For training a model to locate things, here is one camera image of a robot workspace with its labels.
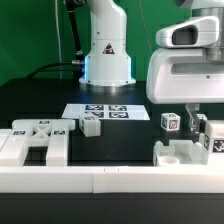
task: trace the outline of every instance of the green background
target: green background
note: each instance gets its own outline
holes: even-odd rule
[[[141,22],[138,0],[115,0],[127,13],[127,52],[133,60],[133,77],[146,80],[150,52]],[[156,32],[186,20],[189,10],[176,7],[171,0],[141,0],[147,31],[155,51]],[[58,0],[63,61],[74,59],[69,19],[63,0]],[[75,12],[82,48],[90,50],[89,9],[85,5]],[[0,2],[0,85],[25,77],[35,69],[59,61],[55,23],[55,0],[7,0]],[[59,74],[38,77],[59,78]]]

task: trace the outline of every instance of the white cube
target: white cube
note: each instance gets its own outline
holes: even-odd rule
[[[79,128],[86,137],[100,136],[101,122],[92,113],[81,113],[79,115]]]
[[[206,121],[204,147],[210,154],[224,155],[224,121]]]
[[[175,113],[164,113],[161,115],[161,127],[166,131],[177,131],[180,129],[180,116]]]

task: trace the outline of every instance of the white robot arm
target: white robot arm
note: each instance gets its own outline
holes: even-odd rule
[[[91,16],[91,51],[85,58],[81,87],[98,92],[123,91],[135,80],[131,58],[126,53],[127,16],[113,0],[75,0],[87,3]]]

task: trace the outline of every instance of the black table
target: black table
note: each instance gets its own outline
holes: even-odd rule
[[[0,102],[0,128],[11,128],[16,119],[59,119],[68,103],[145,105],[150,121],[104,120],[101,137],[94,138],[78,128],[70,132],[69,166],[152,166],[156,141],[198,139],[184,105],[151,104],[145,82],[112,95],[80,90],[71,80],[15,79],[0,87]],[[222,111],[223,104],[214,104],[201,105],[200,112],[224,120]],[[180,131],[160,128],[166,112],[181,116]],[[210,224],[223,223],[223,207],[223,194],[0,194],[2,223]]]

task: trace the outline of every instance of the white paper sheet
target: white paper sheet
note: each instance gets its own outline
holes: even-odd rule
[[[62,118],[78,119],[80,113],[93,113],[106,120],[150,120],[143,105],[67,104]]]

